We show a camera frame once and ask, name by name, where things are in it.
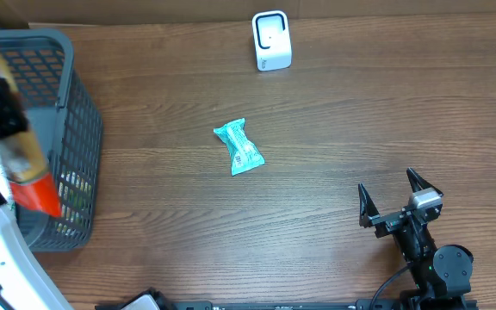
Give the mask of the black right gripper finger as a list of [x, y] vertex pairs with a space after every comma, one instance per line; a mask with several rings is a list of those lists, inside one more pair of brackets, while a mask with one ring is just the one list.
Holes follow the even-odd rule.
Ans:
[[373, 220], [380, 217], [374, 202], [372, 201], [368, 191], [365, 189], [363, 183], [358, 184], [359, 194], [359, 226], [372, 227]]
[[433, 189], [439, 196], [443, 196], [443, 192], [440, 189], [422, 178], [413, 168], [407, 168], [406, 174], [413, 193], [424, 189]]

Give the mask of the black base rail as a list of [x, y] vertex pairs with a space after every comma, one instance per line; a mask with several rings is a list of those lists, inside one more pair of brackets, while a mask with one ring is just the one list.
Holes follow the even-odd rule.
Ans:
[[[477, 301], [466, 301], [466, 306], [460, 302], [450, 305], [447, 302], [437, 304], [422, 303], [418, 308], [402, 307], [397, 300], [380, 299], [377, 300], [373, 307], [370, 307], [371, 299], [359, 299], [353, 302], [310, 302], [310, 303], [228, 303], [213, 304], [210, 301], [176, 301], [165, 306], [158, 306], [160, 309], [172, 310], [397, 310], [397, 309], [468, 309], [477, 310]], [[125, 302], [120, 304], [96, 305], [94, 309], [122, 309], [126, 306]]]

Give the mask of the white shampoo tube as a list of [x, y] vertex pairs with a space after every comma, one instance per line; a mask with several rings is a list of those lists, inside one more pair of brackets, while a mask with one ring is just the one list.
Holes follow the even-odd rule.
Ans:
[[14, 214], [16, 212], [16, 204], [10, 190], [9, 180], [6, 177], [6, 173], [3, 168], [1, 157], [0, 157], [0, 193], [6, 201], [5, 206]]

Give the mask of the grey plastic shopping basket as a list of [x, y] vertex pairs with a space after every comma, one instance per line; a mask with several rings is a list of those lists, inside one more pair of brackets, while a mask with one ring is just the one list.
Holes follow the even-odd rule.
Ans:
[[85, 246], [92, 233], [102, 151], [103, 122], [74, 68], [74, 49], [54, 29], [0, 30], [0, 53], [20, 91], [28, 118], [46, 154], [55, 186], [62, 172], [76, 172], [93, 186], [93, 215], [88, 230], [57, 231], [59, 217], [16, 207], [18, 226], [29, 249], [71, 251]]

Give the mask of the orange spaghetti package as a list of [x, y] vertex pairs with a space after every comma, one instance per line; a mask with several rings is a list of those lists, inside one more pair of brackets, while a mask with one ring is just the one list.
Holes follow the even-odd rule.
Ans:
[[[0, 54], [0, 78], [22, 100], [9, 66]], [[15, 203], [32, 211], [60, 216], [59, 195], [34, 130], [0, 139], [0, 157]]]

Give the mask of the white barcode scanner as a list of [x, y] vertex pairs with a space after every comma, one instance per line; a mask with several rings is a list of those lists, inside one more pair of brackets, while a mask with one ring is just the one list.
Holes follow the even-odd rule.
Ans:
[[258, 70], [290, 67], [293, 51], [287, 15], [281, 10], [260, 12], [253, 16], [251, 25]]

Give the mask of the green yellow snack packet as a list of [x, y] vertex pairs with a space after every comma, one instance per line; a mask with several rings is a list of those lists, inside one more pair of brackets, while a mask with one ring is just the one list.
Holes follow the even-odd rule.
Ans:
[[57, 231], [65, 236], [78, 234], [74, 226], [88, 230], [93, 215], [93, 186], [76, 172], [60, 174], [58, 194], [60, 198], [60, 218], [65, 224], [58, 224]]

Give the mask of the teal wipes packet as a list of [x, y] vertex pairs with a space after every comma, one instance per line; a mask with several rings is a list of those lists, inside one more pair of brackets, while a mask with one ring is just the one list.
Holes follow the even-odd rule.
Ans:
[[265, 164], [263, 155], [245, 134], [245, 118], [229, 121], [222, 127], [215, 128], [214, 134], [229, 151], [233, 176]]

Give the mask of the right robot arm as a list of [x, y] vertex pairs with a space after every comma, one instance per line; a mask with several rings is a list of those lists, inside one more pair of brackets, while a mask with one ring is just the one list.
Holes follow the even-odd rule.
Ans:
[[359, 225], [373, 227], [379, 238], [391, 235], [406, 262], [375, 292], [369, 307], [373, 309], [383, 290], [403, 273], [410, 272], [416, 288], [400, 293], [394, 309], [469, 309], [465, 301], [471, 291], [474, 256], [461, 245], [438, 247], [428, 229], [443, 208], [443, 192], [427, 182], [414, 169], [406, 170], [412, 194], [398, 212], [380, 215], [369, 192], [358, 184]]

